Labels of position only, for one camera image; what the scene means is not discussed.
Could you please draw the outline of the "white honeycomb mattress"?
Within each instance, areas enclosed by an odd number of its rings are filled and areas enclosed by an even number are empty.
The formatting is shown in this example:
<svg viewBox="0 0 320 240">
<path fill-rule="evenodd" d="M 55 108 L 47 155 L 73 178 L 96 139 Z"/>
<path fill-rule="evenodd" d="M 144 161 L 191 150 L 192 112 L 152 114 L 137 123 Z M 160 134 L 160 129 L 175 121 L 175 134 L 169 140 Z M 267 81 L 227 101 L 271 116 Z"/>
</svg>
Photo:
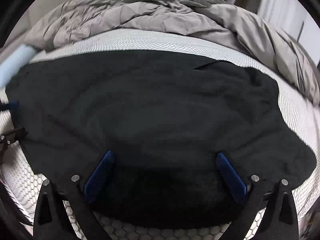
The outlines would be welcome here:
<svg viewBox="0 0 320 240">
<path fill-rule="evenodd" d="M 313 150 L 315 155 L 319 155 L 319 108 L 258 61 L 217 44 L 173 34 L 118 29 L 76 42 L 51 53 L 41 52 L 33 58 L 33 61 L 53 60 L 82 53 L 129 49 L 191 52 L 216 60 L 227 60 L 240 67 L 253 67 L 262 71 L 278 83 L 278 104 L 284 121 Z M 45 177 L 33 173 L 18 144 L 11 146 L 4 155 L 1 178 L 22 213 L 28 220 L 33 220 L 37 197 Z M 106 217 L 100 217 L 100 221 L 113 239 L 219 239 L 227 229 L 226 225 L 222 225 L 190 230 L 159 230 L 137 227 Z"/>
</svg>

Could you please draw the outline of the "light blue pillow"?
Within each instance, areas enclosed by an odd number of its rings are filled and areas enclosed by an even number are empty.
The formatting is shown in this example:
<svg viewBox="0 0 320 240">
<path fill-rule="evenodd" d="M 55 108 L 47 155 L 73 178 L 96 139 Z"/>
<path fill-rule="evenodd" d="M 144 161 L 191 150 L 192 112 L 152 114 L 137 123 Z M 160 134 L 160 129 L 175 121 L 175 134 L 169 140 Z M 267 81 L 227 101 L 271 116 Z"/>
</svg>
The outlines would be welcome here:
<svg viewBox="0 0 320 240">
<path fill-rule="evenodd" d="M 1 63 L 1 88 L 5 87 L 19 69 L 26 65 L 38 50 L 22 44 Z"/>
</svg>

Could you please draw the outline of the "black pants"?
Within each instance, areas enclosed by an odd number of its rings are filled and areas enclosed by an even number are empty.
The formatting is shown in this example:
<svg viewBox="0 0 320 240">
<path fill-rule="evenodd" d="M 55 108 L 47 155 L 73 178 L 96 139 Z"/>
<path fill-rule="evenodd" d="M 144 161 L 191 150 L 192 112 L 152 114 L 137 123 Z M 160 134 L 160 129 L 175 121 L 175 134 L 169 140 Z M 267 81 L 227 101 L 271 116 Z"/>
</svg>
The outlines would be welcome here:
<svg viewBox="0 0 320 240">
<path fill-rule="evenodd" d="M 61 185 L 114 152 L 93 208 L 124 223 L 204 228 L 241 209 L 215 165 L 299 187 L 316 167 L 288 128 L 268 75 L 227 61 L 124 50 L 28 64 L 5 88 L 20 106 L 22 147 L 34 172 Z"/>
</svg>

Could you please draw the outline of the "grey crumpled duvet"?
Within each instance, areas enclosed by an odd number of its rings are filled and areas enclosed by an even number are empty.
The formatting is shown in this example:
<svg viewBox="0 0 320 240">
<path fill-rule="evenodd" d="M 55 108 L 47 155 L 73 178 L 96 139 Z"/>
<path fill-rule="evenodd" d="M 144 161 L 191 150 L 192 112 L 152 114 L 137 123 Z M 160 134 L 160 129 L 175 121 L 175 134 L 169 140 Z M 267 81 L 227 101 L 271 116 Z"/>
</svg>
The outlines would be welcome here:
<svg viewBox="0 0 320 240">
<path fill-rule="evenodd" d="M 304 48 L 260 16 L 230 4 L 189 0 L 72 0 L 44 15 L 25 38 L 52 51 L 119 28 L 196 37 L 247 54 L 319 104 L 319 71 Z"/>
</svg>

